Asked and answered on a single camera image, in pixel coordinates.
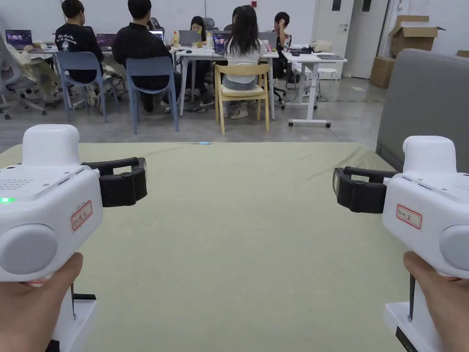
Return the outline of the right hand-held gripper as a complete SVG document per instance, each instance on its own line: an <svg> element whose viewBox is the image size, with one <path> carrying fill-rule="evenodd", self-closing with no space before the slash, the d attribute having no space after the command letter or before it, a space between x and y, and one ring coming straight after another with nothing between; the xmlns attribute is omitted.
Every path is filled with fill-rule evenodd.
<svg viewBox="0 0 469 352"><path fill-rule="evenodd" d="M457 172L455 146L446 137L410 136L403 151L401 173L335 168L337 203L354 213L383 213L383 226L438 274L467 279L469 177ZM410 283L408 302L386 304L384 320L408 352L442 351L416 281Z"/></svg>

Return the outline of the person's right hand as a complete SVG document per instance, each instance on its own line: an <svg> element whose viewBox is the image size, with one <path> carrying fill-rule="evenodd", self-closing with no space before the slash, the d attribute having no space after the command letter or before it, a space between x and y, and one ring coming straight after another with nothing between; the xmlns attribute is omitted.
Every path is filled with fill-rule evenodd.
<svg viewBox="0 0 469 352"><path fill-rule="evenodd" d="M412 251L403 256L404 266L414 276L425 296L430 316L441 336L445 352L469 350L469 282L438 274Z"/></svg>

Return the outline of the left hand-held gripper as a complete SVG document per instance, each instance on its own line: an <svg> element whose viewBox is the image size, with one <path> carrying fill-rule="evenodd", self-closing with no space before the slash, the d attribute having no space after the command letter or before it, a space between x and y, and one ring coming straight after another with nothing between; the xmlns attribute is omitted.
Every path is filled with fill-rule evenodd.
<svg viewBox="0 0 469 352"><path fill-rule="evenodd" d="M35 125L24 133L21 163L1 169L1 283L41 287L97 230L103 207L147 196L145 158L81 163L79 138L72 125ZM74 284L49 343L85 343L92 330L96 299L80 298Z"/></svg>

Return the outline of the person's left hand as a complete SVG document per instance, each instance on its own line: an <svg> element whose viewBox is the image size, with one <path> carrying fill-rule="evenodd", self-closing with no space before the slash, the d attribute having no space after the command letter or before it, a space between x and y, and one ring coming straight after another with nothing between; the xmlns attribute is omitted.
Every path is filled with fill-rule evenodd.
<svg viewBox="0 0 469 352"><path fill-rule="evenodd" d="M44 352L52 338L62 301L83 263L74 253L41 287L0 284L0 350Z"/></svg>

